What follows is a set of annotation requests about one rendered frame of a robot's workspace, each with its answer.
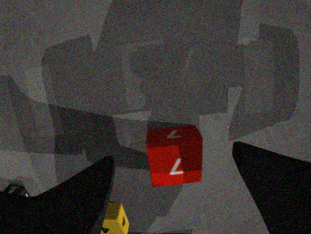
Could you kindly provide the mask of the yellow block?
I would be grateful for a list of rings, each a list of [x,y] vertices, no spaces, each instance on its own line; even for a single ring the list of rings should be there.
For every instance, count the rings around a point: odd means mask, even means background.
[[[100,234],[127,234],[128,220],[123,203],[110,202],[103,221]]]

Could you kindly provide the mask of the red block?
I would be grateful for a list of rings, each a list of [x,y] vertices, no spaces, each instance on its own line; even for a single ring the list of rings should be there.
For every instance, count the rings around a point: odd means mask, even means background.
[[[145,144],[152,187],[201,181],[204,152],[195,125],[148,130]]]

